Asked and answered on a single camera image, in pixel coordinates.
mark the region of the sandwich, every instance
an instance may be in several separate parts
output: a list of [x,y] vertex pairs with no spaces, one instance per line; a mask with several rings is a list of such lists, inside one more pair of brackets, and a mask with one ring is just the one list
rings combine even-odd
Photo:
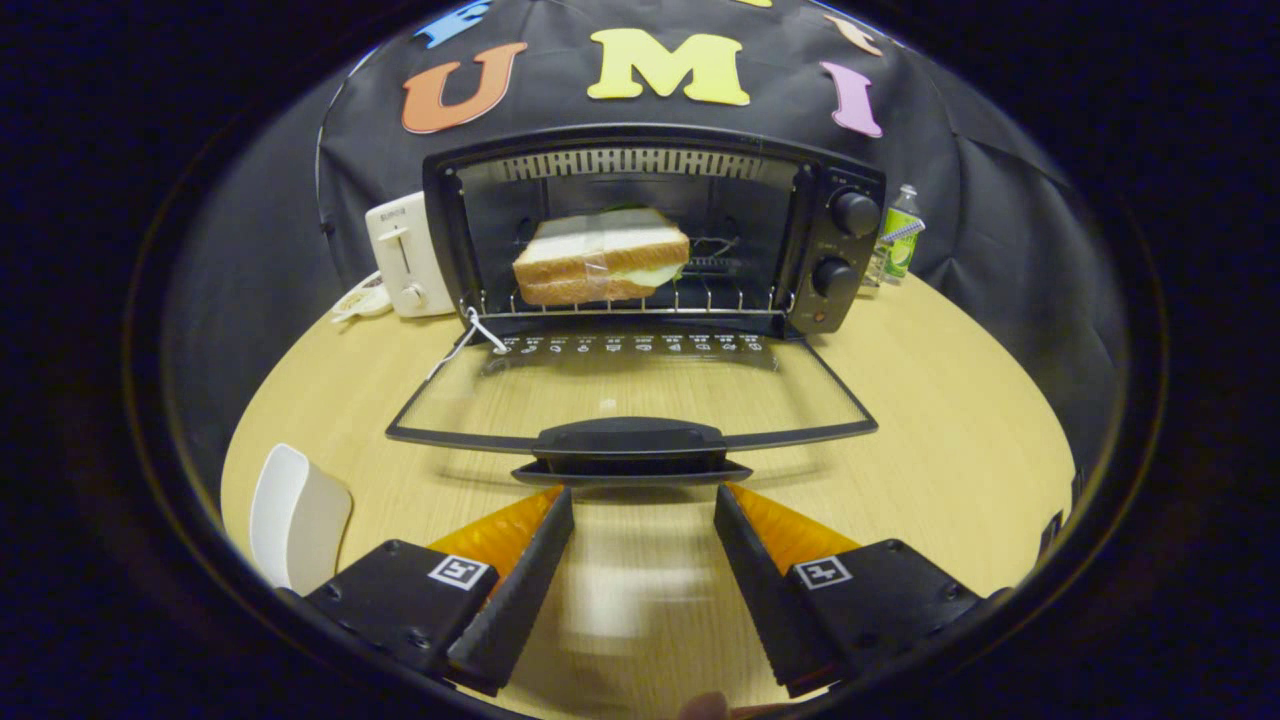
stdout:
[[689,237],[653,208],[538,225],[512,270],[530,305],[649,297],[689,263]]

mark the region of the blue letter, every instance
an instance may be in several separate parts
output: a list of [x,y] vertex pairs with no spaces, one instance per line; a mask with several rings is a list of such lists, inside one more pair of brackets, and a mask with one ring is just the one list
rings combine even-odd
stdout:
[[436,18],[431,24],[415,32],[413,37],[420,35],[430,37],[431,41],[426,44],[426,49],[430,50],[431,47],[435,47],[436,45],[480,22],[480,18],[489,12],[490,1],[492,0],[476,0],[475,3],[468,3],[467,5],[453,10],[448,15]]

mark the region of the pink letter i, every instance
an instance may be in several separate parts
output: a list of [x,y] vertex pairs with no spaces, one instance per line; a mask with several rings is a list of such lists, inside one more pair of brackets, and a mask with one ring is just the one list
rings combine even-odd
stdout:
[[867,88],[870,87],[872,81],[861,73],[835,63],[822,63],[822,67],[827,68],[831,78],[836,81],[836,97],[840,100],[840,108],[831,114],[836,124],[869,137],[884,135],[884,131],[876,124],[876,118],[872,117],[872,101],[867,96]]

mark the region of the foam letter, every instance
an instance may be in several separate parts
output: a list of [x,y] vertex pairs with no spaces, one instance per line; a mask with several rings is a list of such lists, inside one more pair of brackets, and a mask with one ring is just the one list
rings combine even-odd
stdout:
[[840,100],[840,108],[831,114],[836,124],[869,137],[884,135],[884,131],[876,124],[876,118],[872,117],[872,101],[867,96],[867,88],[870,87],[872,81],[863,77],[861,73],[835,63],[822,63],[822,67],[827,68],[831,78],[836,81],[836,97]]
[[404,81],[404,90],[408,91],[404,97],[404,114],[401,119],[404,129],[426,135],[470,123],[493,110],[494,105],[507,95],[511,65],[516,60],[516,54],[526,47],[529,45],[524,42],[512,42],[490,47],[476,55],[476,63],[484,65],[480,70],[480,87],[468,100],[457,105],[442,105],[440,97],[444,95],[444,81],[448,79],[449,73],[458,69],[460,63],[436,65]]
[[874,41],[876,38],[863,32],[854,23],[842,18],[833,18],[831,15],[823,15],[823,17],[836,23],[836,27],[840,28],[840,35],[844,35],[845,40],[852,42],[854,45],[861,47],[863,50],[870,53],[872,55],[876,55],[877,58],[883,55],[879,47],[872,45],[872,41]]
[[480,22],[480,18],[489,12],[490,1],[492,0],[476,0],[475,3],[468,3],[447,15],[436,18],[431,22],[431,24],[415,32],[413,37],[420,35],[428,36],[430,42],[426,44],[426,49],[430,50],[431,47],[435,47],[436,45]]
[[718,35],[691,35],[675,53],[643,29],[602,29],[591,40],[604,46],[600,82],[586,88],[596,100],[636,97],[644,86],[631,79],[631,70],[649,82],[658,95],[667,97],[690,72],[694,81],[685,86],[685,95],[703,102],[746,105],[751,96],[737,82],[737,51],[742,44]]

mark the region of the toaster oven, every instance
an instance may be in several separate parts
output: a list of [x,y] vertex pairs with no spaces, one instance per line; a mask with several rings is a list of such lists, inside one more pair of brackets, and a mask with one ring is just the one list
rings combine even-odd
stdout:
[[[708,128],[576,127],[428,156],[422,191],[470,331],[388,437],[531,454],[513,474],[535,484],[689,484],[750,474],[730,451],[877,428],[806,337],[854,301],[879,170]],[[639,300],[524,301],[512,265],[541,223],[634,205],[689,237],[675,279]],[[468,345],[476,331],[494,347]]]
[[[678,126],[571,127],[428,156],[428,225],[460,316],[499,333],[660,316],[772,337],[840,328],[882,223],[884,174],[801,145]],[[544,220],[654,208],[690,238],[643,300],[532,306],[512,263]]]

